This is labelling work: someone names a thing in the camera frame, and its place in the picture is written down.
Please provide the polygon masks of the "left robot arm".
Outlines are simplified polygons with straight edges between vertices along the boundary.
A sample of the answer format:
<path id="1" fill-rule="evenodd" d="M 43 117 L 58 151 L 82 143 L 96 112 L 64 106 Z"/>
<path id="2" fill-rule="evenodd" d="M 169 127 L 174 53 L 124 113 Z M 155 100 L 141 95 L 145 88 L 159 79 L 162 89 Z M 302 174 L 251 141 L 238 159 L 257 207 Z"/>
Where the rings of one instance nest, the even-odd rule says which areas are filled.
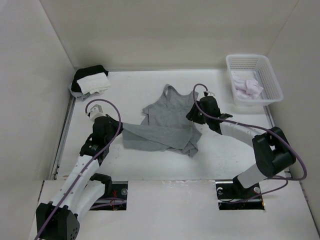
<path id="1" fill-rule="evenodd" d="M 74 240 L 80 231 L 80 220 L 100 199 L 112 195 L 107 176 L 97 173 L 109 153 L 109 146 L 121 134 L 123 124 L 109 115 L 93 121 L 92 133 L 82 145 L 76 164 L 57 194 L 36 209 L 39 240 Z"/>

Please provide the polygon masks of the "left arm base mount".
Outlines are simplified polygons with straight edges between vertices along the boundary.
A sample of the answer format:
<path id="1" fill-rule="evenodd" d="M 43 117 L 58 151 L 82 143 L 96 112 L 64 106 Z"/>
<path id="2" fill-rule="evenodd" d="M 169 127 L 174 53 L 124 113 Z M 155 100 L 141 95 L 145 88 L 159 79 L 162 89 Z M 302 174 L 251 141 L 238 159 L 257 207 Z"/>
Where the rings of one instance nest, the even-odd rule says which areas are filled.
<path id="1" fill-rule="evenodd" d="M 126 211 L 128 199 L 127 181 L 112 182 L 107 190 L 90 208 L 91 211 Z"/>

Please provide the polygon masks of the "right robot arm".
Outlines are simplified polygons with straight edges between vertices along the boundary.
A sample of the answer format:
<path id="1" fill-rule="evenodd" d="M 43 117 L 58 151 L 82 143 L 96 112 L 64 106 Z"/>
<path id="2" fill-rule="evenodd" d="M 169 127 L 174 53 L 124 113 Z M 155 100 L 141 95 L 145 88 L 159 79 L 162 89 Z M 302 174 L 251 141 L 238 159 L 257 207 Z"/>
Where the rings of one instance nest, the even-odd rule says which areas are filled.
<path id="1" fill-rule="evenodd" d="M 196 101 L 186 118 L 223 136 L 234 138 L 253 148 L 255 164 L 232 179 L 232 192 L 238 198 L 245 197 L 250 187 L 275 177 L 296 162 L 295 155 L 286 146 L 288 143 L 283 131 L 278 127 L 257 129 L 232 123 L 233 116 L 221 113 L 213 96 L 202 97 Z"/>

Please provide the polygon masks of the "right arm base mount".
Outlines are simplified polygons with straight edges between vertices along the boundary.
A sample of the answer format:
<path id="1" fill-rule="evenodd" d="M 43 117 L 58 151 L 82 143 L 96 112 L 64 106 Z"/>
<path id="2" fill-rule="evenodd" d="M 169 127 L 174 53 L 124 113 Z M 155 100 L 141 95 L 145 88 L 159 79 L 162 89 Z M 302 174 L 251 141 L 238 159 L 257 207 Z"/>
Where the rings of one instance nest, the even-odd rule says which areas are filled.
<path id="1" fill-rule="evenodd" d="M 218 208 L 221 211 L 265 209 L 263 198 L 255 197 L 261 193 L 259 183 L 238 190 L 232 180 L 221 180 L 215 182 L 215 187 Z"/>

